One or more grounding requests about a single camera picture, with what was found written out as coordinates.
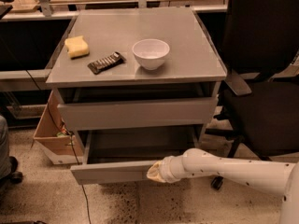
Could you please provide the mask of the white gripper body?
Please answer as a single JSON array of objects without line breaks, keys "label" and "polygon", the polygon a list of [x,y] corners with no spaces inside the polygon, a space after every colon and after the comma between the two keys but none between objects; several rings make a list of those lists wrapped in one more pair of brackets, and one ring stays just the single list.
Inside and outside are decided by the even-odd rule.
[{"label": "white gripper body", "polygon": [[182,157],[165,157],[160,165],[160,175],[167,183],[179,182],[182,178],[184,178],[186,172],[182,164]]}]

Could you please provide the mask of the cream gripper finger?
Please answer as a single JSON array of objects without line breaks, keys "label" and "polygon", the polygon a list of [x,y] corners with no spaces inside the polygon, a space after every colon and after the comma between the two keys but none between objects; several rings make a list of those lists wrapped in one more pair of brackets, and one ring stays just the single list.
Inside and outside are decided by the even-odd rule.
[{"label": "cream gripper finger", "polygon": [[156,161],[156,162],[152,165],[152,168],[154,168],[154,169],[159,169],[161,165],[162,165],[162,161]]},{"label": "cream gripper finger", "polygon": [[156,169],[153,170],[149,169],[147,172],[147,178],[155,182],[160,182],[160,183],[165,182],[165,180],[161,177],[159,171]]}]

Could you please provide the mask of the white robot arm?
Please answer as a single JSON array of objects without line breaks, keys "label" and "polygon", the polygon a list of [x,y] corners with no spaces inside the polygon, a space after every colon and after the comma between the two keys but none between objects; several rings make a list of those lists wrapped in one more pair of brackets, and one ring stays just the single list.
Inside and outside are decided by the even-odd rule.
[{"label": "white robot arm", "polygon": [[298,224],[299,163],[223,158],[190,148],[182,155],[156,161],[147,171],[148,179],[161,183],[209,175],[280,196],[279,224]]}]

